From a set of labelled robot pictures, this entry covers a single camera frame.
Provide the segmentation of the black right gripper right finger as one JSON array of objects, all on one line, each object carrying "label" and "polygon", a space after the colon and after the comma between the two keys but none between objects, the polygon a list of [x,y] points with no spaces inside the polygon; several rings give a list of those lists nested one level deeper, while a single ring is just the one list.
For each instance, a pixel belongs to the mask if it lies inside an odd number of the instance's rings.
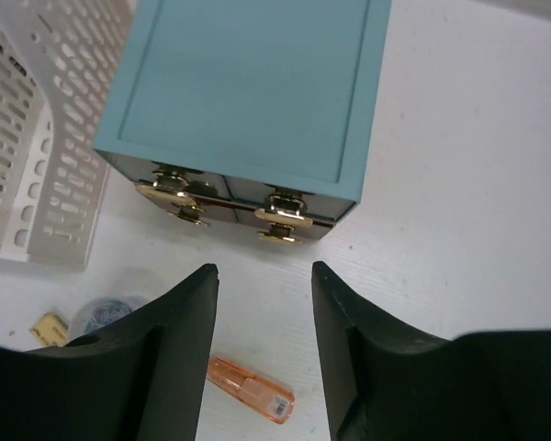
[{"label": "black right gripper right finger", "polygon": [[551,330],[446,340],[312,267],[313,314],[334,440],[551,440]]}]

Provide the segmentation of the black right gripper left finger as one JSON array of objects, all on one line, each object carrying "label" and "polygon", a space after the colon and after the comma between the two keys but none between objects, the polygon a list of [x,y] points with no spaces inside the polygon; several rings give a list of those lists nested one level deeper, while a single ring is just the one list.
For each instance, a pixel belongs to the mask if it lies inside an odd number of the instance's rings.
[{"label": "black right gripper left finger", "polygon": [[65,346],[0,346],[0,440],[194,439],[218,292],[206,264]]}]

